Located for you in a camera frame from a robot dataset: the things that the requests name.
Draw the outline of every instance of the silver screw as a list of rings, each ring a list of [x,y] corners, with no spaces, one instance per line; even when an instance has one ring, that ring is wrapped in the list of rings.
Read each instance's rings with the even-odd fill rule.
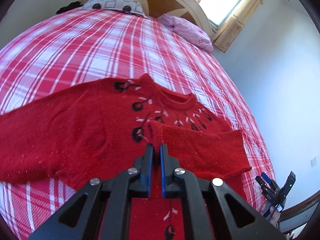
[[[100,179],[98,179],[98,178],[90,179],[90,184],[92,186],[98,185],[99,183],[100,183]]]
[[[176,169],[174,170],[174,172],[175,172],[177,175],[182,175],[182,174],[184,174],[186,171],[185,171],[184,168],[176,168]]]
[[[215,185],[215,186],[217,186],[217,187],[219,187],[219,186],[221,186],[221,185],[223,184],[223,180],[220,179],[220,178],[214,178],[214,179],[212,180],[212,184]]]
[[[129,169],[128,169],[128,173],[129,173],[130,175],[132,175],[132,174],[137,174],[137,173],[138,173],[138,169],[135,168],[135,167],[129,168]]]

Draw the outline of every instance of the sweater collar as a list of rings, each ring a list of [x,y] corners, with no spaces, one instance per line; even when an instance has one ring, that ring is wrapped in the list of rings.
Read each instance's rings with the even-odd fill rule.
[[[140,83],[146,87],[158,101],[173,110],[187,111],[193,108],[196,104],[196,96],[192,93],[183,95],[173,92],[165,87],[156,84],[149,74],[145,73],[140,77]]]

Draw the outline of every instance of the pillowcase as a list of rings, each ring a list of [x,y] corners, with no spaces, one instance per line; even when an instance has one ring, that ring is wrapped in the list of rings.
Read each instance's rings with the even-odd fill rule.
[[[161,15],[158,20],[161,24],[166,26],[171,31],[177,33],[186,41],[189,41],[191,44],[210,54],[212,53],[213,46],[209,36],[198,26],[184,18],[169,14]]]
[[[87,0],[82,9],[116,10],[147,18],[141,3],[137,0]]]

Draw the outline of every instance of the sweater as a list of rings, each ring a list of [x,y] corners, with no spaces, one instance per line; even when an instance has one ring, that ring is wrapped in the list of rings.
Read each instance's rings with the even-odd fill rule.
[[[133,199],[130,239],[163,239],[171,207],[178,210],[170,219],[175,238],[184,235],[180,202],[161,198],[161,143],[181,167],[202,179],[222,178],[245,198],[241,174],[251,167],[241,131],[195,95],[170,91],[148,74],[79,84],[1,115],[0,180],[57,177],[79,190],[91,178],[130,168],[148,142],[156,151],[151,197]]]

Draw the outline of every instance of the red and white plaid blanket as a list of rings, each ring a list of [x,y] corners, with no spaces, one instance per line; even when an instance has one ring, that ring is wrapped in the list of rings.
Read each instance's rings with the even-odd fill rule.
[[[234,130],[242,130],[253,167],[243,175],[244,190],[258,209],[263,196],[254,178],[263,171],[273,179],[275,174],[254,117],[212,55],[156,20],[75,9],[33,26],[0,51],[0,114],[75,84],[143,73],[170,90],[194,93]],[[73,194],[58,179],[0,182],[0,214],[18,239],[27,239]]]

